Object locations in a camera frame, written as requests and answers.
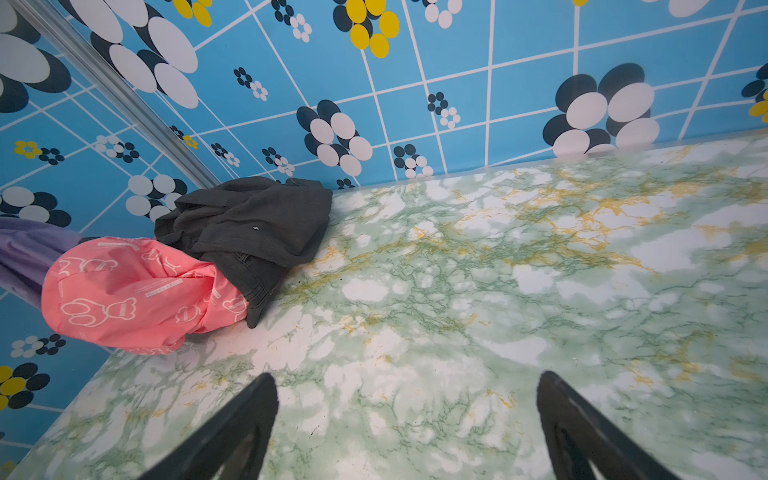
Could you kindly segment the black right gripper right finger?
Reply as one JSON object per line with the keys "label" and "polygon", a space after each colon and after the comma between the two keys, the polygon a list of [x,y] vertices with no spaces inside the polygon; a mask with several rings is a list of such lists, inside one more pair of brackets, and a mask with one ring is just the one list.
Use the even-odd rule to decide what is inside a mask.
{"label": "black right gripper right finger", "polygon": [[675,479],[553,371],[539,379],[536,405],[558,479]]}

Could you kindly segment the purple cloth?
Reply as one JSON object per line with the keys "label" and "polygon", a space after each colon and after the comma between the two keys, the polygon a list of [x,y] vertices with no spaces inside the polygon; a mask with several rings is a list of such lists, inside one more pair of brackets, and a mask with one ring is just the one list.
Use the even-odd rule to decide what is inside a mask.
{"label": "purple cloth", "polygon": [[50,267],[82,236],[48,223],[1,218],[1,288],[41,309],[42,286]]}

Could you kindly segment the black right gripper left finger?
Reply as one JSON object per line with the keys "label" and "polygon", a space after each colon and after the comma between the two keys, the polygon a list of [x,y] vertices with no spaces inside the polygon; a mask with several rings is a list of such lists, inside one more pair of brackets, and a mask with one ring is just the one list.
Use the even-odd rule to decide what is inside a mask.
{"label": "black right gripper left finger", "polygon": [[275,379],[263,373],[141,477],[257,479],[278,408]]}

